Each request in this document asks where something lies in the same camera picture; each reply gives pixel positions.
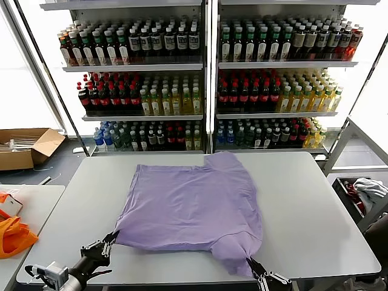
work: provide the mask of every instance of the bottle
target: bottle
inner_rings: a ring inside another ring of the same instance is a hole
[[[271,45],[268,47],[268,54],[267,54],[268,61],[270,61],[270,62],[272,62],[278,58],[279,34],[280,34],[280,27],[278,27],[278,26],[274,27]]]
[[[318,107],[319,112],[328,112],[329,111],[329,105],[332,102],[332,91],[333,91],[333,86],[329,85],[326,88],[325,95],[323,96],[323,99],[321,101],[321,104]]]
[[[243,28],[241,26],[235,29],[235,41],[233,42],[233,62],[239,62],[241,57],[241,49],[243,47],[241,42]]]
[[[118,56],[120,55],[118,46],[114,43],[112,32],[110,30],[106,30],[104,32],[105,39],[107,40],[107,51],[110,58],[110,62],[112,65],[119,65]]]
[[[140,35],[140,43],[141,43],[141,49],[143,56],[148,58],[152,54],[152,42],[151,42],[151,36],[148,34],[148,31],[146,28],[141,29],[141,35]]]
[[[301,100],[299,102],[299,106],[296,109],[297,112],[307,112],[307,108],[309,108],[309,104],[311,103],[311,90],[312,87],[307,85],[304,88],[303,95],[301,96]]]
[[[125,33],[123,30],[118,30],[116,34],[119,39],[119,52],[121,61],[124,65],[129,65],[129,49]]]
[[[256,61],[258,61],[258,62],[263,62],[264,56],[266,54],[267,31],[268,31],[268,27],[266,27],[266,26],[260,27],[260,39],[259,39],[259,43],[258,43],[257,58],[256,58]]]
[[[303,59],[310,59],[310,54],[314,48],[314,43],[317,36],[318,34],[316,32],[316,25],[312,25],[310,30],[306,33],[306,37],[304,38],[302,48]]]
[[[268,111],[268,98],[269,98],[269,81],[264,82],[264,87],[261,90],[260,96],[259,96],[259,104],[258,104],[258,111],[259,112],[267,112]]]
[[[186,115],[193,114],[193,102],[190,97],[189,88],[183,88],[182,109]]]
[[[131,136],[130,139],[131,139],[132,149],[134,152],[138,152],[139,151],[139,144],[138,144],[138,139],[136,137],[136,132],[134,130],[131,130],[130,136]]]
[[[292,26],[286,27],[286,32],[284,34],[284,40],[281,44],[280,52],[280,61],[285,61],[289,57],[290,47],[291,47],[291,36],[292,36]]]
[[[190,129],[186,129],[184,139],[186,142],[186,150],[192,150],[193,149],[193,142],[192,142],[192,133],[191,133]]]
[[[278,105],[279,92],[280,92],[279,86],[280,86],[280,81],[276,81],[275,85],[271,89],[270,98],[269,98],[269,102],[268,102],[268,111],[269,112],[275,112],[276,106]]]
[[[338,46],[338,43],[341,39],[341,26],[338,25],[334,28],[334,31],[330,33],[329,39],[327,40],[327,47],[324,50],[325,59],[334,59],[335,58],[335,49]]]
[[[201,150],[201,135],[198,129],[194,130],[194,149]]]
[[[335,112],[337,110],[338,104],[340,103],[340,100],[341,100],[342,90],[343,90],[342,87],[338,87],[337,90],[335,91],[335,97],[333,99],[333,103],[329,106],[330,112]]]
[[[292,47],[290,52],[291,59],[301,59],[302,58],[302,47],[304,39],[306,38],[306,32],[304,31],[305,26],[299,26],[299,29],[294,33]]]
[[[74,53],[76,62],[78,63],[78,65],[85,65],[85,62],[84,62],[85,55],[84,55],[84,52],[81,51],[81,45],[78,42],[77,33],[70,32],[69,37],[70,37],[70,41],[72,42],[70,48]]]
[[[282,132],[281,132],[281,136],[280,136],[280,143],[281,144],[287,144],[287,142],[289,141],[289,137],[290,137],[290,128],[289,127],[286,127]]]
[[[247,41],[245,43],[245,62],[252,62],[253,51],[255,49],[255,43],[253,37],[255,35],[255,28],[253,26],[248,27]]]
[[[224,27],[222,30],[222,41],[221,41],[221,62],[229,61],[230,41],[229,41],[230,28]]]
[[[187,41],[187,33],[184,31],[183,27],[178,29],[179,33],[176,36],[176,42],[178,45],[179,55],[184,56],[187,55],[188,41]]]
[[[263,144],[264,149],[269,148],[269,145],[271,143],[271,138],[272,138],[272,129],[267,128],[266,137],[264,138],[264,144]]]

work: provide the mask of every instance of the bottle label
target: bottle label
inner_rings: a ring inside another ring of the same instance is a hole
[[[129,65],[129,55],[126,47],[120,47],[120,55],[124,65]]]
[[[316,33],[308,33],[306,34],[306,38],[304,40],[303,46],[305,47],[313,47],[316,39]]]
[[[257,61],[261,62],[264,59],[264,54],[266,53],[266,46],[267,44],[259,44],[258,50],[257,50]]]
[[[246,52],[245,52],[245,62],[252,62],[253,49],[255,45],[252,43],[247,44]]]
[[[281,49],[280,60],[285,61],[289,55],[291,43],[285,42]]]
[[[129,105],[131,100],[129,98],[120,99],[122,105]]]
[[[138,152],[139,151],[138,143],[133,141],[132,142],[132,148],[133,148],[134,152]]]
[[[86,55],[86,60],[89,63],[89,65],[96,65],[95,59],[92,55],[92,50],[88,47],[84,47],[84,53]]]
[[[248,95],[240,95],[240,102],[247,102],[248,101]]]
[[[152,102],[152,110],[154,115],[159,115],[159,103]]]
[[[299,105],[299,99],[294,99],[291,104],[291,110],[290,112],[296,112],[296,108]]]
[[[163,102],[164,115],[170,115],[170,103],[167,101]]]
[[[147,142],[146,141],[142,141],[141,142],[141,147],[142,147],[142,149],[143,149],[143,151],[147,151]]]
[[[235,44],[234,51],[233,51],[233,62],[238,62],[240,60],[241,56],[241,48],[243,46],[241,44]]]
[[[238,97],[237,97],[237,96],[229,96],[229,101],[230,101],[230,102],[236,103],[237,100],[238,100]]]
[[[99,63],[101,65],[107,65],[107,61],[105,59],[105,55],[104,55],[103,49],[101,47],[97,47],[96,48],[96,53],[97,53],[97,57],[98,57]]]
[[[172,102],[172,109],[174,110],[174,115],[180,115],[179,112],[179,102]]]
[[[318,111],[318,106],[321,104],[322,98],[315,98],[313,106],[311,107],[312,112],[317,112]]]
[[[118,62],[117,62],[115,48],[114,47],[107,47],[107,50],[108,50],[109,58],[110,58],[110,61],[112,62],[112,65],[117,65]]]
[[[229,49],[230,44],[223,44],[222,45],[222,61],[227,62],[229,59]]]
[[[192,150],[192,141],[186,140],[186,150]]]
[[[279,101],[279,95],[271,95],[270,96],[271,102],[278,102]]]
[[[304,98],[301,104],[300,112],[306,112],[307,111],[307,105],[309,104],[310,99]]]
[[[337,35],[335,33],[331,33],[329,36],[329,40],[327,41],[328,47],[337,47],[340,41],[341,35]]]
[[[302,47],[305,37],[306,37],[306,34],[304,34],[304,33],[295,33],[295,35],[293,37],[292,45],[294,47]]]
[[[66,64],[70,64],[70,55],[66,48],[61,48],[62,55],[66,61]]]
[[[260,147],[260,143],[261,143],[260,139],[255,140],[255,149],[258,149]]]
[[[278,54],[278,49],[279,49],[279,44],[277,42],[274,42],[273,44],[271,44],[271,50],[269,52],[270,61],[273,61],[274,59],[276,59],[276,56]]]
[[[201,107],[200,107],[199,100],[193,100],[193,107],[194,107],[194,114],[195,115],[200,114]]]
[[[289,105],[289,100],[288,99],[283,99],[281,101],[280,112],[286,112],[287,105]]]
[[[259,101],[261,101],[261,102],[267,102],[267,101],[268,101],[268,95],[260,95]]]
[[[270,139],[266,139],[266,140],[264,141],[263,148],[264,148],[264,149],[268,149],[268,146],[269,146],[270,142],[271,142]]]
[[[151,50],[151,38],[149,36],[140,36],[141,48],[143,50]]]
[[[79,48],[77,47],[74,47],[73,48],[73,53],[75,55],[75,58],[77,60],[77,63],[79,65],[84,65],[84,58],[82,57],[82,54],[81,54],[81,51],[79,50]]]
[[[134,52],[137,52],[138,50],[140,50],[140,40],[138,37],[135,37],[135,38],[129,38],[129,46],[131,46],[131,50],[133,50]]]
[[[187,35],[178,35],[176,37],[179,50],[187,50]]]
[[[199,50],[199,35],[189,35],[189,49]]]
[[[259,96],[258,96],[258,95],[256,95],[256,96],[250,95],[250,96],[249,96],[249,101],[250,101],[250,102],[256,102],[257,99],[259,99]]]
[[[148,102],[143,102],[141,104],[143,106],[144,115],[149,116],[150,115],[150,106]]]
[[[151,36],[151,43],[152,43],[152,49],[153,50],[161,50],[162,47],[162,38],[160,35],[158,36]]]
[[[172,36],[164,36],[164,42],[166,44],[166,50],[174,50],[175,49],[175,37]]]

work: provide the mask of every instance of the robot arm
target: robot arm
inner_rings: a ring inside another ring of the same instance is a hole
[[[42,279],[46,291],[82,291],[87,281],[112,270],[95,272],[98,267],[110,264],[110,251],[118,232],[109,233],[102,241],[97,240],[89,246],[81,247],[81,259],[71,269],[52,262],[48,267],[26,266],[25,271],[33,279]]]

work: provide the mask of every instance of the shelf rack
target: shelf rack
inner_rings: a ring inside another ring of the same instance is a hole
[[[40,4],[40,7],[45,11],[52,11],[129,7],[200,6],[201,2],[202,0],[51,0],[46,1],[45,4]]]
[[[203,120],[203,115],[179,116],[87,116],[83,121],[173,121],[173,120]]]
[[[231,113],[217,114],[217,119],[245,119],[245,118],[297,118],[316,116],[336,116],[337,112],[284,112],[284,113]]]

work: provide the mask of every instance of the white table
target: white table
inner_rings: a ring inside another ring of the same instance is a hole
[[[258,188],[264,241],[255,256],[292,279],[351,276],[381,267],[309,153],[240,153]],[[141,155],[83,160],[24,265],[57,261],[72,267],[79,248],[114,228],[137,164],[203,165],[203,155]],[[246,283],[207,252],[146,252],[114,246],[112,273],[90,285]],[[29,280],[20,271],[17,281]]]
[[[60,199],[64,186],[3,185],[0,189],[19,189],[14,197],[23,203],[19,212],[21,222],[28,224],[33,233],[39,235],[47,218]],[[30,249],[8,258],[0,259],[0,290],[10,290],[17,272]]]

